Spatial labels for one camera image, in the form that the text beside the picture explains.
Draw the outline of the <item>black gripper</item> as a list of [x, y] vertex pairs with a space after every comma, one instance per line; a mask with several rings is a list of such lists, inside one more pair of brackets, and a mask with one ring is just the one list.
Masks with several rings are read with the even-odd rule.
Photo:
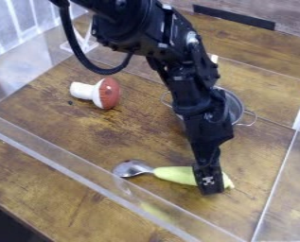
[[203, 196], [218, 194], [224, 191], [220, 145], [234, 136], [225, 94], [199, 98], [173, 94], [173, 111], [195, 157], [193, 173], [198, 190]]

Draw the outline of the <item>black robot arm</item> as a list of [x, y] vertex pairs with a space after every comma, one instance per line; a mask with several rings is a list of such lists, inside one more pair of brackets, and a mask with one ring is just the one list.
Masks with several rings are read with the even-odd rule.
[[233, 138], [233, 125], [225, 91], [214, 87], [218, 65], [206, 54], [191, 23], [158, 0], [48, 1], [58, 6], [66, 38], [86, 69], [99, 75], [113, 75], [127, 67], [129, 61], [103, 69], [88, 60], [72, 28], [71, 4], [94, 12], [91, 35], [104, 47], [147, 59], [171, 93], [173, 111], [183, 120], [199, 192], [203, 195], [222, 192], [220, 145]]

